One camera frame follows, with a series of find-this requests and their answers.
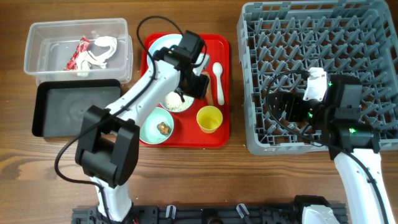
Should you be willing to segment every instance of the tray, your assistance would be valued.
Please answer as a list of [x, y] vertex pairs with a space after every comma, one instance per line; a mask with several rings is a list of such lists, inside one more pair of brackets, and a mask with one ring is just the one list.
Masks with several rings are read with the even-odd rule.
[[[280, 72], [323, 67], [329, 75], [351, 75], [363, 84], [360, 122], [379, 131], [382, 150], [398, 146], [398, 40], [387, 3], [381, 0], [249, 2], [237, 25], [244, 77], [248, 149], [257, 155], [324, 151], [302, 142], [270, 119], [265, 89]], [[291, 74], [275, 83], [304, 92]], [[304, 131], [305, 123], [288, 125]], [[320, 130], [305, 134], [319, 139]]]
[[37, 87], [32, 134], [75, 136], [89, 107], [105, 108], [120, 96], [120, 82], [115, 79], [43, 82]]
[[[144, 45], [149, 49], [150, 45], [159, 37], [167, 35], [168, 33], [155, 33], [149, 35]], [[221, 35], [217, 34], [202, 34], [200, 35], [206, 42], [208, 47], [207, 53], [210, 55], [210, 62], [207, 69], [211, 77], [211, 92], [213, 93], [213, 101], [215, 106], [221, 110], [223, 114], [223, 123], [213, 134], [205, 134], [200, 130], [197, 123], [197, 113], [200, 108], [207, 106], [205, 100], [195, 99], [192, 106], [182, 113], [170, 114], [174, 119], [174, 131], [171, 137], [163, 143], [156, 145], [148, 145], [141, 141], [142, 144], [152, 147], [197, 147], [197, 148], [217, 148], [223, 146], [229, 139], [229, 43]], [[223, 74], [221, 76], [221, 85], [224, 91], [225, 104], [219, 106], [217, 104], [217, 89], [216, 77], [213, 74], [212, 68], [215, 62], [219, 62], [223, 66]], [[142, 53], [141, 61], [141, 76], [145, 74], [148, 69], [147, 54]]]

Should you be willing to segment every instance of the wooden surface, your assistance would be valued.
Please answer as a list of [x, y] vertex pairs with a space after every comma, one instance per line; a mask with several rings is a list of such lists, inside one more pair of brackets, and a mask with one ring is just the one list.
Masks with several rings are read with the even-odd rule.
[[[140, 148], [129, 179], [136, 205], [236, 205], [289, 202], [295, 195], [322, 195], [346, 202], [343, 184], [327, 152], [298, 156], [254, 156], [245, 148], [243, 81], [236, 24], [245, 1], [8, 1], [0, 5], [0, 223], [70, 223], [72, 208], [96, 205], [92, 186], [70, 184], [53, 170], [53, 161], [67, 139], [45, 140], [31, 133], [35, 79], [23, 71], [29, 26], [34, 22], [123, 17], [134, 42], [134, 80], [139, 77], [141, 48], [138, 22], [160, 14], [183, 30], [217, 33], [231, 45], [231, 137], [221, 149]], [[391, 11], [398, 3], [389, 1]], [[398, 16], [393, 14], [398, 24]], [[165, 22], [143, 26], [152, 32], [173, 32]], [[75, 146], [60, 163], [67, 176], [87, 179], [74, 162]], [[382, 153], [386, 189], [398, 219], [398, 151]]]

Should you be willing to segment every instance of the spoon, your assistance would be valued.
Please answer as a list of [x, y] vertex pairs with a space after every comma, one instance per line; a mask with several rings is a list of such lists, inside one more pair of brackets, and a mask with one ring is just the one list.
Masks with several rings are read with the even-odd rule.
[[217, 101], [219, 105], [224, 105], [224, 93], [223, 87], [221, 86], [221, 74], [223, 73], [223, 67], [220, 63], [216, 62], [213, 65], [213, 73], [217, 78]]

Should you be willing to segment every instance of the transparent container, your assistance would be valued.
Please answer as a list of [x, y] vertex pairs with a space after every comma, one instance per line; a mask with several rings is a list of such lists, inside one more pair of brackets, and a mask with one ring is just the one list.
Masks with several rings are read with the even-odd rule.
[[[94, 55], [108, 47], [93, 43], [102, 36], [118, 40], [115, 53], [102, 69], [92, 65], [90, 70], [64, 71], [82, 37], [91, 41], [88, 50]], [[47, 81], [98, 80], [114, 78], [121, 83], [131, 80], [132, 42], [124, 19], [87, 19], [78, 21], [38, 22], [31, 25], [25, 49], [24, 71], [36, 77], [36, 84]], [[87, 73], [87, 77], [78, 76]]]

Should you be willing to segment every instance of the yellow cup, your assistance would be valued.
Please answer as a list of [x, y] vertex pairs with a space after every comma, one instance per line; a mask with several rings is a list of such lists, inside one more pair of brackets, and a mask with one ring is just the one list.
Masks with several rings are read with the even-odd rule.
[[198, 111], [197, 121], [204, 133], [213, 133], [223, 122], [223, 114], [215, 106], [204, 106]]

